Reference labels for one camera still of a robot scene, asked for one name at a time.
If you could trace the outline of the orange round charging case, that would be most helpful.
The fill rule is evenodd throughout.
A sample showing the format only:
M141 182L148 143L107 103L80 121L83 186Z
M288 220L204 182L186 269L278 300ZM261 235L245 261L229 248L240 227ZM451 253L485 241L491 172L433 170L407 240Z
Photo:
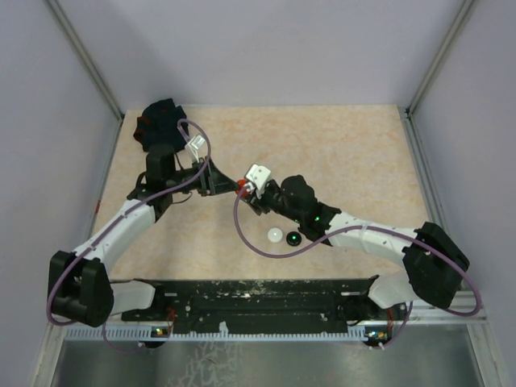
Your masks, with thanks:
M248 181L245 179L240 179L237 181L239 188L236 190L237 194L240 194L242 198L244 198L248 194Z

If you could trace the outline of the white charging case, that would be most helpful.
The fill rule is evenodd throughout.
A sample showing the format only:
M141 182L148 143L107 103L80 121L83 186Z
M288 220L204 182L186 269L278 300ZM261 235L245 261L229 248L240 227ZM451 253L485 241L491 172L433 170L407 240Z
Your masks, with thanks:
M278 227L272 227L268 230L267 238L271 243L280 243L283 240L284 233Z

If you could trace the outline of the black round charging case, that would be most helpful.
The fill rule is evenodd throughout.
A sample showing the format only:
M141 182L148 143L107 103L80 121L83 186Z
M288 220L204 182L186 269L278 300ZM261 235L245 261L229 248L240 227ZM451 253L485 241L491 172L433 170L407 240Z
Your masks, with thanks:
M297 231L289 232L285 237L286 243L291 247L299 246L302 242L302 236Z

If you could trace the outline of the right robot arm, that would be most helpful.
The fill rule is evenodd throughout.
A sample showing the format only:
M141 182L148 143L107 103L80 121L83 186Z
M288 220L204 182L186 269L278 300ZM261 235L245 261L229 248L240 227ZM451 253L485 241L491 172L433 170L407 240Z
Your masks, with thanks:
M357 218L320 202L303 176L276 183L269 176L248 174L243 200L257 213L275 212L298 225L309 241L352 248L399 266L399 271L372 280L360 299L361 312L376 319L396 304L417 299L446 310L459 290L469 261L438 224L411 229L387 227Z

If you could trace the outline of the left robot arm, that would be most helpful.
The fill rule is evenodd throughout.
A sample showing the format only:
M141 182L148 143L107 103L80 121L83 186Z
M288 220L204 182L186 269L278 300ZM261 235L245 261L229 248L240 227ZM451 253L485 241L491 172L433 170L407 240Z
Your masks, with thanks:
M239 188L208 157L193 162L188 169L177 167L176 153L170 145L151 147L145 164L145 171L119 212L73 251L58 251L51 258L46 306L51 323L100 327L111 315L132 310L140 310L152 320L162 318L168 301L156 293L156 284L148 280L113 282L110 271L173 204L174 193L214 196Z

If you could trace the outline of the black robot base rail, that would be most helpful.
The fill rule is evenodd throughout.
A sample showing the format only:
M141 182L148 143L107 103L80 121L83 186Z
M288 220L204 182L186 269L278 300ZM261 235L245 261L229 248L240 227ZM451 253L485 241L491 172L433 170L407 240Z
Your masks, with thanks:
M124 322L168 322L173 333L339 334L366 321L404 319L402 304L382 309L368 298L371 279L153 281L152 305Z

